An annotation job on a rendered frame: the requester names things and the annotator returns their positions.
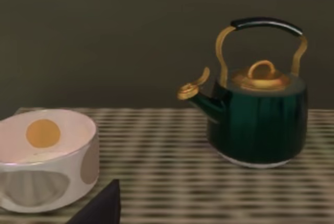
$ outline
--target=woven mat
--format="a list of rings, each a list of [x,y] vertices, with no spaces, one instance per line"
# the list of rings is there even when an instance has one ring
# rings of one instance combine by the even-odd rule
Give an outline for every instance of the woven mat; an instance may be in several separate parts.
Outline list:
[[[206,142],[206,119],[194,109],[73,110],[99,126],[98,184],[52,213],[1,210],[1,224],[65,223],[115,178],[122,224],[334,223],[334,110],[311,110],[303,152],[267,170],[223,160]]]

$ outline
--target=polka dot bowl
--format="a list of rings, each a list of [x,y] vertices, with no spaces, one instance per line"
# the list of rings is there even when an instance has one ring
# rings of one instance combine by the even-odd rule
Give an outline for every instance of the polka dot bowl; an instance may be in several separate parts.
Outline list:
[[[88,116],[50,109],[0,121],[0,207],[55,210],[86,195],[98,176],[98,128]]]

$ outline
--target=dark wall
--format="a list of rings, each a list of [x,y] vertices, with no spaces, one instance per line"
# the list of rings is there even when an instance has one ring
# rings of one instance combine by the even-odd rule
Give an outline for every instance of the dark wall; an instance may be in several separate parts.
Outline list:
[[[20,106],[185,107],[175,92],[205,65],[230,20],[273,16],[309,39],[301,76],[311,108],[334,107],[333,0],[0,0],[0,117]],[[298,39],[229,36],[230,68],[264,58],[288,72]]]

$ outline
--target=striped surface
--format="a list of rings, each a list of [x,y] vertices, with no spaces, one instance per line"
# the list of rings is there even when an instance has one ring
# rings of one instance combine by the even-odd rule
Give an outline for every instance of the striped surface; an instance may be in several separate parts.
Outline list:
[[[26,112],[35,109],[20,109]],[[333,224],[334,110],[310,110],[302,154],[281,168],[224,161],[194,109],[73,109],[100,129],[101,175],[78,202],[48,214],[0,211],[0,224],[65,223],[120,179],[122,224]]]

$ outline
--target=kettle body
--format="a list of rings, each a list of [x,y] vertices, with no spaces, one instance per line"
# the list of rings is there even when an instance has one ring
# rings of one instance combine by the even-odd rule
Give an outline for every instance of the kettle body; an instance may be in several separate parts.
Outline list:
[[[189,101],[208,117],[208,141],[225,159],[251,168],[277,167],[298,155],[305,145],[307,86],[298,74],[307,41],[299,28],[285,21],[248,18],[234,24],[242,23],[248,23],[244,28],[250,27],[249,24],[274,25],[301,37],[291,73],[280,73],[265,60],[229,74],[224,67],[221,45],[226,34],[232,28],[237,29],[230,26],[217,38],[216,53],[222,72],[211,96],[199,91],[209,76],[206,68],[201,78],[180,88],[178,98]]]

